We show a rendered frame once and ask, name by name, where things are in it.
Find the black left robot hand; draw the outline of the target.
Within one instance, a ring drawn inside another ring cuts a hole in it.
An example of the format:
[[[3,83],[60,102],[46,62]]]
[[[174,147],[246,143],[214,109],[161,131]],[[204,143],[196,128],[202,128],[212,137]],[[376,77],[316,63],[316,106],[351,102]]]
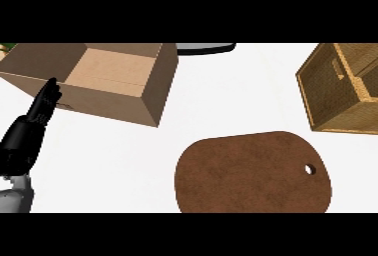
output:
[[[13,121],[0,141],[0,176],[22,176],[34,166],[46,126],[62,93],[56,79],[50,78],[34,98],[25,115]]]

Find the brown wooden cutting board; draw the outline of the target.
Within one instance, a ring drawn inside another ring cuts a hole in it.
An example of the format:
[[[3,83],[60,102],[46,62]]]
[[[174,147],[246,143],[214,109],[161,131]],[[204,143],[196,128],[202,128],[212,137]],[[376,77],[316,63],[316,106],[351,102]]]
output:
[[[289,132],[196,141],[177,162],[174,187],[184,213],[322,213],[332,195],[320,156]]]

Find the tan wicker basket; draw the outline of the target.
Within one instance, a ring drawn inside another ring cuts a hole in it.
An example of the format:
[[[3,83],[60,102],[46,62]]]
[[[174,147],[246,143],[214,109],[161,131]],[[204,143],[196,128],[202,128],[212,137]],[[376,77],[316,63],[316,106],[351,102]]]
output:
[[[378,134],[378,43],[320,43],[295,77],[311,130]]]

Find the open brown cardboard box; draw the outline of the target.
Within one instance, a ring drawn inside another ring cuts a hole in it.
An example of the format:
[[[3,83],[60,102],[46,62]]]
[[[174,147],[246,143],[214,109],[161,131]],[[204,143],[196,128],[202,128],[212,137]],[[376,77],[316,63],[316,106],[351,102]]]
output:
[[[0,78],[34,96],[57,80],[57,107],[158,126],[178,58],[173,43],[19,43]]]

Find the green leafy object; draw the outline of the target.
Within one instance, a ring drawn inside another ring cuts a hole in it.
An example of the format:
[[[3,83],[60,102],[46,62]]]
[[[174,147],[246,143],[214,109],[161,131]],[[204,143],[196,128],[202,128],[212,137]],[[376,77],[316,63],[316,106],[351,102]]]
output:
[[[4,58],[15,46],[15,43],[0,43],[0,60]]]

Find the grey plate with black rim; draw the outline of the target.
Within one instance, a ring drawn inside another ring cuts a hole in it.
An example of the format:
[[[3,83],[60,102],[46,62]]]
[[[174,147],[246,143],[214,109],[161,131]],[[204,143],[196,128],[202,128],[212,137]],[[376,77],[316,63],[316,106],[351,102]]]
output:
[[[177,43],[177,54],[207,55],[229,52],[235,49],[235,43]]]

